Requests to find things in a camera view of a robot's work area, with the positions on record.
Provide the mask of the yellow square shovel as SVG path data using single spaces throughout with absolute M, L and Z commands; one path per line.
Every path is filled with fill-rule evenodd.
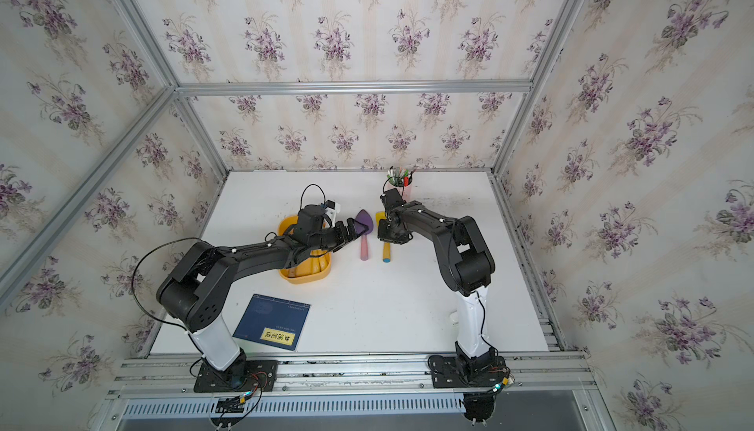
M 375 215 L 375 225 L 379 226 L 379 223 L 382 220 L 385 220 L 385 219 L 386 219 L 386 216 L 385 216 L 385 212 L 384 211 L 377 212 L 376 215 Z M 391 261 L 391 245 L 388 242 L 384 242 L 383 243 L 383 256 L 382 256 L 382 258 L 383 258 L 384 262 L 390 262 Z

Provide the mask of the yellow plastic storage box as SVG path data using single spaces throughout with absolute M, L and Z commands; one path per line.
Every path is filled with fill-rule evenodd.
M 300 285 L 324 279 L 332 268 L 332 254 L 316 250 L 308 260 L 291 269 L 282 269 L 279 275 L 291 284 Z

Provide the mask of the purple shovel pink handle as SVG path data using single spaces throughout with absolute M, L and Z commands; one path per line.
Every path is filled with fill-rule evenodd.
M 362 261 L 369 260 L 369 246 L 367 238 L 368 235 L 373 231 L 373 228 L 374 221 L 372 219 L 372 216 L 366 209 L 361 209 L 355 217 L 355 229 L 357 229 L 359 240 L 361 240 L 361 251 L 359 252 L 359 257 Z

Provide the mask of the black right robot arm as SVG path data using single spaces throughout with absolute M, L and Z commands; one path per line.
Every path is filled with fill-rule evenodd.
M 459 336 L 457 371 L 470 381 L 494 368 L 498 350 L 487 337 L 487 296 L 496 266 L 476 223 L 470 216 L 447 217 L 419 201 L 405 201 L 390 189 L 380 197 L 385 218 L 378 222 L 378 239 L 405 245 L 419 235 L 432 242 L 441 277 L 456 294 Z

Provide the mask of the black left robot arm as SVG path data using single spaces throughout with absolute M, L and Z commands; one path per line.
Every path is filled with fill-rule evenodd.
M 188 331 L 202 357 L 218 372 L 243 359 L 222 318 L 233 284 L 267 271 L 290 269 L 315 250 L 337 252 L 366 233 L 367 226 L 353 218 L 326 227 L 322 221 L 298 223 L 271 241 L 240 247 L 194 243 L 156 293 L 156 299 Z

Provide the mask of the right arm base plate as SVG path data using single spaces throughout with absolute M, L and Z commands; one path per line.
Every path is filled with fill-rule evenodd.
M 476 358 L 434 354 L 427 359 L 427 367 L 434 389 L 482 388 L 498 392 L 512 384 L 505 359 L 492 352 Z

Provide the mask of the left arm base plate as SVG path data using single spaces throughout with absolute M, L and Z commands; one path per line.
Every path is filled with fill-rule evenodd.
M 278 366 L 277 360 L 247 360 L 244 364 L 232 365 L 227 371 L 218 371 L 203 360 L 192 391 L 198 394 L 241 394 L 255 389 L 271 392 Z

